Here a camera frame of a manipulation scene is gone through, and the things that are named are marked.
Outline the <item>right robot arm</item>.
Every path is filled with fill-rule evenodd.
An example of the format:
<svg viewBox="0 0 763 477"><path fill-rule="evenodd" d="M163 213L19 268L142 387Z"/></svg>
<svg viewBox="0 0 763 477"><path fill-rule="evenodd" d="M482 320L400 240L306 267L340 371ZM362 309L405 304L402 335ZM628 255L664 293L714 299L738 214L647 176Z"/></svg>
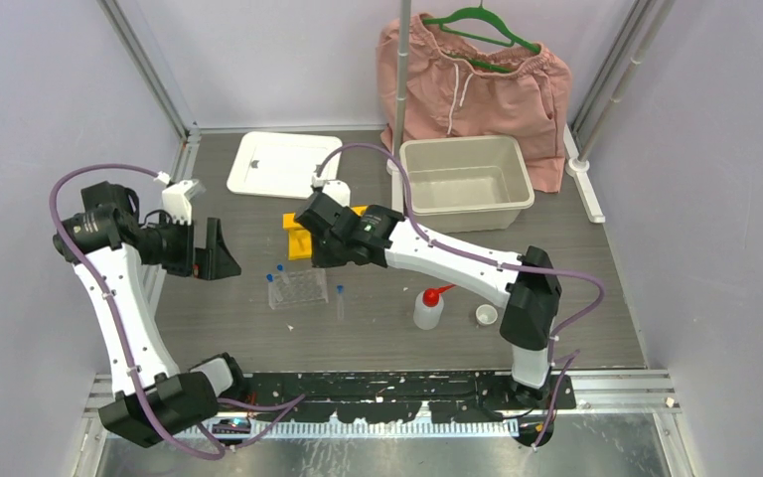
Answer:
<svg viewBox="0 0 763 477"><path fill-rule="evenodd" d="M374 264L422 273L478 294L503 310L500 334L512 347L512 394L523 407L548 398L549 336L562 287L551 260L531 246L523 254L491 250L419 226L404 214L370 205L361 214L322 191L295 215L311 236L312 264Z"/></svg>

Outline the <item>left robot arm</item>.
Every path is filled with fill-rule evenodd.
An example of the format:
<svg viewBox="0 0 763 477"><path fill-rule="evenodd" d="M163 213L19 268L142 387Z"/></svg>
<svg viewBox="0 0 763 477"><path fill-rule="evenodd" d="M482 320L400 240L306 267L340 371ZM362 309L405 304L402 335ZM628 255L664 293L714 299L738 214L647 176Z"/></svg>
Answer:
<svg viewBox="0 0 763 477"><path fill-rule="evenodd" d="M170 184L162 192L158 221L142 224L136 193L100 182L81 190L83 212L62 222L87 262L81 263L60 236L53 238L57 252L73 265L89 295L106 346L113 401L99 410L101 423L141 447L151 447L162 437L143 409L140 393L170 434L215 416L219 404L239 409L250 395L249 382L227 353L188 371L177 366L162 342L140 281L146 265L203 280L241 274L219 219L207 220L205 245L194 244L192 201L204 190L196 179Z"/></svg>

